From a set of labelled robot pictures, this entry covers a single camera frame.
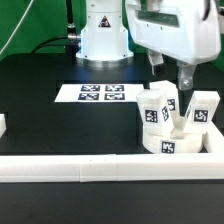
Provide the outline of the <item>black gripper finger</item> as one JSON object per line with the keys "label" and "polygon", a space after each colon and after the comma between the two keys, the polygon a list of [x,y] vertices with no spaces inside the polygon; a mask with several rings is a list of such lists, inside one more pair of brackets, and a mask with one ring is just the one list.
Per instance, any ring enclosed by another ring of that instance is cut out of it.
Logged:
{"label": "black gripper finger", "polygon": [[161,53],[149,50],[147,52],[149,62],[152,67],[152,74],[154,76],[163,76],[166,74],[166,64],[164,63]]}
{"label": "black gripper finger", "polygon": [[196,70],[195,65],[179,61],[178,65],[178,88],[187,91],[193,88],[193,75]]}

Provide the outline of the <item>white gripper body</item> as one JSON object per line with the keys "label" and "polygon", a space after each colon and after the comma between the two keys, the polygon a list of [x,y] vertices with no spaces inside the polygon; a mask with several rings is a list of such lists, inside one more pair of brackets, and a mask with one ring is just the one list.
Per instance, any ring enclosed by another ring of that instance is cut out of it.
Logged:
{"label": "white gripper body", "polygon": [[145,48],[196,65],[221,51],[215,0],[126,0],[133,41]]}

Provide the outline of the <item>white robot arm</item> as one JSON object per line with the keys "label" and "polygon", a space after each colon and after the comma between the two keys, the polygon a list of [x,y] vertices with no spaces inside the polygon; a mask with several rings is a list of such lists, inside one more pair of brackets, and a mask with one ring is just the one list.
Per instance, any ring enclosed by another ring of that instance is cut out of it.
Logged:
{"label": "white robot arm", "polygon": [[224,33],[219,0],[86,0],[80,62],[111,67],[133,58],[129,43],[147,49],[154,75],[165,72],[165,55],[179,67],[179,88],[193,87],[196,66],[216,59]]}

